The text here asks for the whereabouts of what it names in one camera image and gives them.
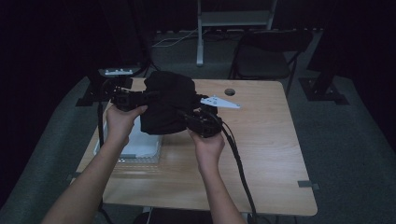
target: metal chair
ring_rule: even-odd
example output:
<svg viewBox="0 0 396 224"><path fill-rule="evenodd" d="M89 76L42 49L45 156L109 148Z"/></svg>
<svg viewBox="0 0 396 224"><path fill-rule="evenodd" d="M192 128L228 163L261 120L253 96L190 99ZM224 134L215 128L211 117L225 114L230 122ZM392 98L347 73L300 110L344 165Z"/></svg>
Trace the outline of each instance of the metal chair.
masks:
<svg viewBox="0 0 396 224"><path fill-rule="evenodd" d="M297 58L313 39L307 30L259 31L244 34L234 51L229 79L277 80L289 77L289 95ZM292 52L287 60L284 53Z"/></svg>

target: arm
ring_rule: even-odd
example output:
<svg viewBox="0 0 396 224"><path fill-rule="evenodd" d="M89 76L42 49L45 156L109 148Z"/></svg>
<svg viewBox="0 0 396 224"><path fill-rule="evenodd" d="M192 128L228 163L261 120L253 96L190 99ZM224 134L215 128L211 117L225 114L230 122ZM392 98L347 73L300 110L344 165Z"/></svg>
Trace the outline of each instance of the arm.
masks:
<svg viewBox="0 0 396 224"><path fill-rule="evenodd" d="M134 119L146 110L140 106L123 112L114 105L106 112L107 139L99 152L81 175L66 189L48 211L42 223L91 223L108 179L117 163L128 135L134 127Z"/></svg>
<svg viewBox="0 0 396 224"><path fill-rule="evenodd" d="M225 145L221 133L209 138L201 138L192 131L189 133L195 143L195 154L204 180L213 223L245 224L246 221L233 203L219 173L219 157Z"/></svg>

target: white tray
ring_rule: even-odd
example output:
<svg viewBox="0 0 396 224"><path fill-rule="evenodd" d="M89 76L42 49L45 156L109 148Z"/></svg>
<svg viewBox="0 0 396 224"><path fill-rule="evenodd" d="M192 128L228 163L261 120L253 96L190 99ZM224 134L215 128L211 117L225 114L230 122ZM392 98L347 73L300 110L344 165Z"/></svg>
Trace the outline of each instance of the white tray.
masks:
<svg viewBox="0 0 396 224"><path fill-rule="evenodd" d="M104 138L107 137L107 125L104 124ZM134 127L129 134L129 143L120 154L119 161L133 163L157 163L160 158L161 135L150 135L140 131L140 116L134 121ZM99 151L99 140L93 150L93 154Z"/></svg>

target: dark background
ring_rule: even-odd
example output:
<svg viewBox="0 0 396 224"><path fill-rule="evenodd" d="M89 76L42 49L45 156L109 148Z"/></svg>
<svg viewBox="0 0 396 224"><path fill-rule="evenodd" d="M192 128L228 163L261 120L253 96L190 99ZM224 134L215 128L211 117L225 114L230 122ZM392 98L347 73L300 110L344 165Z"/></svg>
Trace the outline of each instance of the dark background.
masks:
<svg viewBox="0 0 396 224"><path fill-rule="evenodd" d="M207 11L269 6L269 1L203 0ZM0 2L1 92L6 101L1 205L63 97L83 77L95 89L103 81L99 68L146 63L155 32L195 29L196 9L196 1L185 0ZM393 148L395 12L391 1L278 0L273 26L325 28L309 69L321 71L329 66L329 55L336 55L336 75L354 81Z"/></svg>

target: table top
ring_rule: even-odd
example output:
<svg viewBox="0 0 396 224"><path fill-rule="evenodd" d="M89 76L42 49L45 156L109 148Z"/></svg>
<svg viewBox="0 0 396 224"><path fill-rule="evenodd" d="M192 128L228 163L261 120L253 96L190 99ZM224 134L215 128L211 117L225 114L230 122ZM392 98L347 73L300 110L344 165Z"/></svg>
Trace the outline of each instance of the table top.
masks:
<svg viewBox="0 0 396 224"><path fill-rule="evenodd" d="M277 81L195 79L198 94L217 95L240 104L219 108L232 129L247 184L259 214L313 216L317 211L304 158L281 83ZM133 91L146 89L134 78ZM234 96L224 91L234 89ZM79 164L82 172L93 157L97 129ZM240 212L251 212L238 168L228 143L220 156L224 183ZM209 210L205 186L198 171L194 144L186 131L163 136L161 157L155 164L119 162L106 186L105 203Z"/></svg>

